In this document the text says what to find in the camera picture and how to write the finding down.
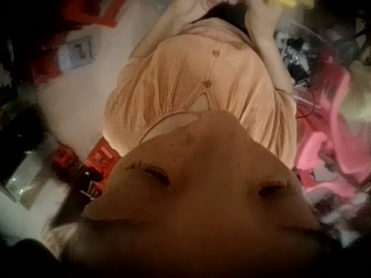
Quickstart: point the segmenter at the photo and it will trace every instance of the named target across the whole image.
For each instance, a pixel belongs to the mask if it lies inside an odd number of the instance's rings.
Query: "orange shirt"
[[[220,19],[190,24],[148,57],[129,60],[108,99],[103,134],[123,156],[164,119],[193,113],[203,96],[207,109],[235,115],[252,139],[293,167],[295,102],[274,88],[249,38]]]

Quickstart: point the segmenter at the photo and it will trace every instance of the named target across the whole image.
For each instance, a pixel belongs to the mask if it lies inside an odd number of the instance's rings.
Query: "closed eye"
[[[283,182],[263,182],[262,185],[263,188],[261,188],[258,192],[260,197],[270,197],[274,196],[277,193],[279,193],[281,190],[285,188],[292,188],[292,185],[290,183],[284,184]]]
[[[127,170],[132,169],[140,169],[142,171],[145,171],[146,173],[150,174],[154,178],[156,178],[159,182],[162,184],[169,186],[170,185],[170,179],[168,177],[168,174],[160,167],[156,167],[151,164],[137,162],[131,164],[129,167],[126,168]]]

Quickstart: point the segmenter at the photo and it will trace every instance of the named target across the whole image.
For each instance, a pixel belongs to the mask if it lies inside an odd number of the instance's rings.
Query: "hand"
[[[283,7],[275,0],[245,0],[245,25],[253,41],[272,40]]]
[[[173,0],[170,8],[183,21],[191,23],[203,17],[211,8],[222,2],[234,5],[238,0]]]

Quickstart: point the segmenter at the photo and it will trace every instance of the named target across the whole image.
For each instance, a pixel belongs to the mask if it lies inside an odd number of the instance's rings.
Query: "cable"
[[[307,118],[307,117],[313,115],[314,110],[315,110],[315,96],[314,96],[314,93],[313,93],[313,91],[312,91],[312,88],[311,88],[311,86],[309,85],[308,82],[307,82],[307,88],[309,89],[309,92],[311,92],[312,97],[313,97],[313,106],[312,106],[312,110],[311,110],[311,112],[310,112],[309,114],[307,114],[307,115],[300,116],[300,117],[296,117],[297,120],[299,120],[299,119],[304,119],[304,118]]]

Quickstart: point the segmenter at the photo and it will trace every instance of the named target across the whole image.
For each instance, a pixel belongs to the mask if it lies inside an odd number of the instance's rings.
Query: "woman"
[[[282,9],[245,1],[249,39],[221,19],[198,20],[218,2],[174,0],[122,70],[104,135],[123,158],[66,248],[72,265],[282,275],[323,250],[289,170],[296,108],[273,40]]]

